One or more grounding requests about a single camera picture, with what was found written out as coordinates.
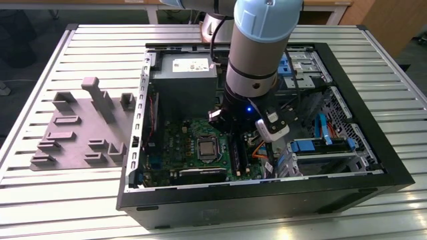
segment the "black cable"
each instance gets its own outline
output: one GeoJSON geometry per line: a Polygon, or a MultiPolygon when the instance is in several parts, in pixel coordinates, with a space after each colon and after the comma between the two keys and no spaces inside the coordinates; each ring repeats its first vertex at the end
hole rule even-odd
{"type": "Polygon", "coordinates": [[[188,19],[188,24],[194,23],[194,10],[190,10],[190,19],[188,19]]]}
{"type": "Polygon", "coordinates": [[[299,107],[302,104],[302,91],[301,91],[301,86],[299,86],[297,76],[295,76],[295,69],[294,69],[294,64],[293,64],[293,59],[290,56],[289,49],[285,49],[285,54],[286,54],[286,58],[287,58],[287,66],[289,66],[289,69],[291,70],[291,74],[293,74],[293,80],[294,80],[294,84],[295,84],[297,97],[298,97],[298,107],[299,107]]]}
{"type": "Polygon", "coordinates": [[[254,137],[254,139],[253,139],[253,141],[255,141],[257,139],[259,139],[261,138],[261,134],[258,134],[255,137],[254,137]]]}
{"type": "Polygon", "coordinates": [[[198,12],[198,15],[195,16],[195,19],[192,21],[192,24],[198,23],[199,17],[200,17],[202,11],[198,12]]]}
{"type": "Polygon", "coordinates": [[[275,152],[274,152],[274,144],[271,142],[266,142],[266,152],[269,157],[269,163],[273,166],[271,178],[277,176],[277,160],[275,160],[275,152]]]}
{"type": "Polygon", "coordinates": [[[170,13],[170,11],[171,10],[163,10],[163,12],[174,19],[174,20],[176,20],[180,24],[183,24],[183,22],[186,21],[186,20],[182,20],[182,19],[179,19],[176,16],[174,16],[171,13],[170,13]]]}
{"type": "Polygon", "coordinates": [[[214,53],[215,38],[216,38],[216,34],[219,34],[219,30],[226,22],[226,19],[227,19],[227,16],[225,16],[223,19],[221,20],[221,23],[218,24],[218,26],[215,28],[212,38],[211,38],[210,53],[211,53],[211,59],[215,63],[218,62],[218,58],[215,57],[215,53],[214,53]]]}
{"type": "Polygon", "coordinates": [[[295,100],[298,99],[298,96],[293,97],[286,104],[282,105],[281,110],[285,110],[286,106],[289,106],[295,100]]]}

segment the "floor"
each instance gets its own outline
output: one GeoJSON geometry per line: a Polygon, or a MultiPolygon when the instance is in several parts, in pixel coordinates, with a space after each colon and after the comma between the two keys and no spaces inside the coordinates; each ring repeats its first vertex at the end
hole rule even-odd
{"type": "MultiPolygon", "coordinates": [[[[0,146],[46,68],[66,26],[72,23],[148,24],[147,13],[142,10],[115,10],[111,12],[62,10],[58,20],[52,19],[47,10],[28,10],[26,13],[38,32],[38,38],[31,43],[38,60],[35,64],[22,69],[8,67],[0,60],[0,81],[8,81],[7,85],[12,90],[10,96],[0,96],[0,146]]],[[[179,13],[159,11],[158,15],[160,24],[184,23],[190,19],[190,11],[179,13]]],[[[397,62],[399,64],[411,64],[407,75],[427,95],[427,46],[418,45],[417,41],[410,42],[397,58],[397,62]]]]}

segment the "blue latch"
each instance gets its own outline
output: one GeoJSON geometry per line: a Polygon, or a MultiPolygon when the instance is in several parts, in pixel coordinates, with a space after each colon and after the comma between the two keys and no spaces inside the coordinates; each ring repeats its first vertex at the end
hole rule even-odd
{"type": "Polygon", "coordinates": [[[291,142],[291,149],[293,149],[294,153],[301,151],[299,145],[298,145],[298,143],[295,141],[291,142]]]}
{"type": "Polygon", "coordinates": [[[298,143],[299,150],[302,152],[314,151],[315,150],[314,141],[311,141],[311,140],[298,140],[297,143],[298,143]]]}
{"type": "Polygon", "coordinates": [[[347,143],[349,143],[350,149],[355,150],[357,149],[357,143],[355,143],[355,140],[351,137],[347,138],[347,143]]]}
{"type": "Polygon", "coordinates": [[[289,59],[287,59],[286,55],[282,56],[282,60],[281,60],[279,67],[278,67],[278,76],[279,77],[291,77],[293,76],[291,69],[289,66],[289,59]]]}
{"type": "Polygon", "coordinates": [[[325,138],[326,145],[333,144],[333,140],[330,137],[329,125],[327,125],[327,116],[323,113],[319,113],[315,117],[314,121],[314,137],[325,138]]]}

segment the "robotic arm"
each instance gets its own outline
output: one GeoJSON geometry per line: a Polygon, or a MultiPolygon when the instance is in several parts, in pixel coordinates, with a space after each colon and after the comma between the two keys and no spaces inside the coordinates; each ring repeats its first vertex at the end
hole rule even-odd
{"type": "Polygon", "coordinates": [[[227,132],[235,122],[247,122],[247,110],[254,108],[263,140],[277,141],[290,132],[290,127],[273,86],[303,0],[160,1],[182,9],[234,16],[225,101],[222,109],[208,113],[210,124],[227,132]]]}

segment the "label sticker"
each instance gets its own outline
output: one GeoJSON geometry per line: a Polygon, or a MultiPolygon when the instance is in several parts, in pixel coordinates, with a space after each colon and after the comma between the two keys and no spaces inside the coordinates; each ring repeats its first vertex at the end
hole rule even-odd
{"type": "Polygon", "coordinates": [[[267,118],[269,118],[269,121],[271,123],[274,123],[275,121],[279,120],[279,116],[278,116],[277,112],[274,112],[273,114],[267,115],[267,118]]]}
{"type": "Polygon", "coordinates": [[[143,4],[146,1],[144,0],[124,0],[127,4],[143,4]]]}
{"type": "Polygon", "coordinates": [[[269,172],[274,173],[274,166],[270,164],[270,162],[266,162],[265,167],[269,170],[269,172]]]}
{"type": "Polygon", "coordinates": [[[174,73],[210,71],[210,62],[207,58],[180,58],[175,59],[172,64],[174,73]]]}

